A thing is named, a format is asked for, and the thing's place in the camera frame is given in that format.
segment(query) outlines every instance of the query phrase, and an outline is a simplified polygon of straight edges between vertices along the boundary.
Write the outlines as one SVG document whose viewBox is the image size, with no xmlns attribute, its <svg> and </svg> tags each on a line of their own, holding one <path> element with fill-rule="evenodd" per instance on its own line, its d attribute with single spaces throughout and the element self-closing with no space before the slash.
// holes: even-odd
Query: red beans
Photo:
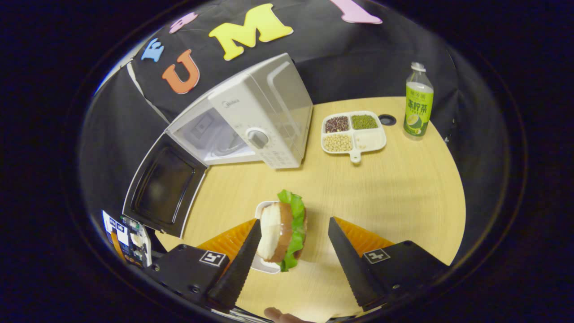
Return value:
<svg viewBox="0 0 574 323">
<path fill-rule="evenodd" d="M 349 130 L 349 119 L 345 116 L 335 117 L 325 122 L 325 133 Z"/>
</svg>

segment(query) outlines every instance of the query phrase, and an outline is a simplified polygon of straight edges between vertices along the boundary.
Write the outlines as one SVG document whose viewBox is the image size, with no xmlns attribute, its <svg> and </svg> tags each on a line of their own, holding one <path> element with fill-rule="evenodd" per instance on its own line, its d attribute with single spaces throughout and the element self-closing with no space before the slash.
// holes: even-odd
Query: microwave logo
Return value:
<svg viewBox="0 0 574 323">
<path fill-rule="evenodd" d="M 230 100 L 230 101 L 223 101 L 221 102 L 221 104 L 223 105 L 223 107 L 225 108 L 229 108 L 230 106 L 239 103 L 239 100 Z"/>
</svg>

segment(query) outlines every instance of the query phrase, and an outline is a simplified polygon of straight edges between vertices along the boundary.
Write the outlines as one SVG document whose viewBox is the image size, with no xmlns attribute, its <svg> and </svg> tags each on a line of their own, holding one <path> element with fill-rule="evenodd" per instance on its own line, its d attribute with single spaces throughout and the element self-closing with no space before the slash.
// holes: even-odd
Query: green label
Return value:
<svg viewBox="0 0 574 323">
<path fill-rule="evenodd" d="M 434 93 L 420 92 L 406 87 L 405 131 L 413 136 L 422 136 L 426 132 L 431 118 Z"/>
</svg>

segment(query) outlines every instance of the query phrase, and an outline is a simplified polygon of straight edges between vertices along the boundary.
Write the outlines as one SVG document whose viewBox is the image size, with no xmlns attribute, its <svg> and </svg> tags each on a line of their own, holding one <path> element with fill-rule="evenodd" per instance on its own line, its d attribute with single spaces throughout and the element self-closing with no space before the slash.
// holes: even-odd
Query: pink letter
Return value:
<svg viewBox="0 0 574 323">
<path fill-rule="evenodd" d="M 172 34 L 176 31 L 178 31 L 181 27 L 183 27 L 184 25 L 187 25 L 188 23 L 192 22 L 195 18 L 197 18 L 197 15 L 195 14 L 195 12 L 192 13 L 188 13 L 185 16 L 179 18 L 179 20 L 177 20 L 176 22 L 174 22 L 171 25 L 171 28 L 169 30 L 169 33 Z"/>
<path fill-rule="evenodd" d="M 331 0 L 341 11 L 343 15 L 341 19 L 350 23 L 360 24 L 381 24 L 383 21 L 368 12 L 361 6 L 357 5 L 353 0 Z"/>
</svg>

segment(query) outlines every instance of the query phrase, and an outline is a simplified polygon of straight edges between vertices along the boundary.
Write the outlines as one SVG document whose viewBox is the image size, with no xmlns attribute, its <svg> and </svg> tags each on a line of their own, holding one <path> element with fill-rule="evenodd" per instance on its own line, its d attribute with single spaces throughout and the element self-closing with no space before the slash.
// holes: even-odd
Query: yellow letter m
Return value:
<svg viewBox="0 0 574 323">
<path fill-rule="evenodd" d="M 245 14 L 243 26 L 228 22 L 217 26 L 209 34 L 215 37 L 223 47 L 225 60 L 232 60 L 243 53 L 243 47 L 235 45 L 234 40 L 249 47 L 255 46 L 255 30 L 259 31 L 259 41 L 264 43 L 285 37 L 293 33 L 293 28 L 287 27 L 275 16 L 271 3 L 250 9 Z"/>
</svg>

